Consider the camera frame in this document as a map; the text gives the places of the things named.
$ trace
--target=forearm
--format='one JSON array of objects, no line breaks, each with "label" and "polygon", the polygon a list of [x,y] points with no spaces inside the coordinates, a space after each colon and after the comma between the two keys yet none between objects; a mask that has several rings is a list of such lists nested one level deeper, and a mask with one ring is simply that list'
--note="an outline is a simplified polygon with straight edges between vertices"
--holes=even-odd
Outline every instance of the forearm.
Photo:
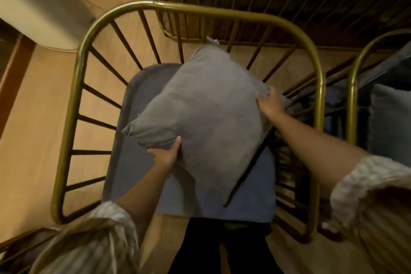
[{"label": "forearm", "polygon": [[315,129],[286,114],[270,119],[285,142],[329,192],[368,152]]},{"label": "forearm", "polygon": [[140,243],[150,225],[169,171],[155,165],[116,204],[127,211],[136,224]]}]

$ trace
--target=floor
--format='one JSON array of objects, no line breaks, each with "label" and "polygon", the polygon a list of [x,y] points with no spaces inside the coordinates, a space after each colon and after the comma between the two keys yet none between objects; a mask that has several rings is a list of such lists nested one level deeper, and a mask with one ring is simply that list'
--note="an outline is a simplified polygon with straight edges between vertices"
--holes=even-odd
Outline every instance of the floor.
[{"label": "floor", "polygon": [[[130,0],[85,0],[96,16],[126,1]],[[164,37],[154,13],[146,15],[162,61],[178,62],[177,44]],[[155,58],[148,40],[141,37],[142,26],[138,16],[128,14],[118,19],[117,23],[141,63],[144,66],[154,64]],[[186,59],[196,46],[184,44]],[[126,80],[138,71],[110,28],[98,36],[95,47]],[[232,55],[239,63],[246,65],[253,50],[234,47]],[[282,49],[263,48],[251,71],[263,78],[283,52]],[[353,55],[352,52],[320,52],[325,69]],[[3,202],[0,209],[0,216],[3,217],[0,220],[0,242],[25,230],[52,224],[50,201],[75,58],[74,53],[51,51],[39,46],[35,48],[0,139],[0,199]],[[283,91],[308,74],[310,65],[305,51],[297,50],[269,83]],[[116,102],[122,102],[125,86],[92,56],[85,81]],[[80,113],[116,125],[119,111],[85,92]],[[112,131],[79,123],[74,147],[110,150],[113,136]],[[71,163],[69,183],[104,175],[108,161],[104,156],[76,157]],[[102,185],[98,183],[68,193],[64,212],[99,199]],[[167,272],[181,245],[187,222],[185,218],[154,217],[142,247],[142,273]],[[372,273],[361,253],[348,242],[337,244],[317,235],[310,245],[301,245],[275,225],[267,241],[285,273]],[[222,263],[223,272],[228,273],[224,260]]]}]

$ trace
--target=pillow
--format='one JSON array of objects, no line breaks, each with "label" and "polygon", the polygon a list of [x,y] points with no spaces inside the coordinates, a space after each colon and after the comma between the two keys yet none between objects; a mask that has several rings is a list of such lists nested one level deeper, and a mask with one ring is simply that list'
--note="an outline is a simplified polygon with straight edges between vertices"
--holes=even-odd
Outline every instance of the pillow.
[{"label": "pillow", "polygon": [[270,129],[256,92],[269,93],[230,54],[204,45],[122,132],[146,147],[164,149],[181,136],[181,165],[228,200]]},{"label": "pillow", "polygon": [[411,167],[411,92],[376,84],[372,90],[368,150]]}]

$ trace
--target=person's right arm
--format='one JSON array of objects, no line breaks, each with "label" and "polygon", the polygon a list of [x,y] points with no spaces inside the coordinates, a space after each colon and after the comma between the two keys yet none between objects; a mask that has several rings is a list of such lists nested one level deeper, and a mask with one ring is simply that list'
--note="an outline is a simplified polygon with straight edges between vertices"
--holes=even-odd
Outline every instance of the person's right arm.
[{"label": "person's right arm", "polygon": [[270,97],[256,96],[260,110],[280,131],[295,155],[330,193],[369,153],[336,137],[316,131],[284,112],[274,88]]}]

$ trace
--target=person's left hand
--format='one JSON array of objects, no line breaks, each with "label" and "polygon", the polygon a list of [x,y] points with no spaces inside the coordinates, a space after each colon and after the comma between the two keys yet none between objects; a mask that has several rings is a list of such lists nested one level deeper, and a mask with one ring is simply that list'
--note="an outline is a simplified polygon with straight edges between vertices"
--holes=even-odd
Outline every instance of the person's left hand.
[{"label": "person's left hand", "polygon": [[177,160],[178,149],[181,145],[181,137],[178,136],[173,146],[169,149],[148,149],[148,153],[154,154],[154,163],[161,169],[171,171]]}]

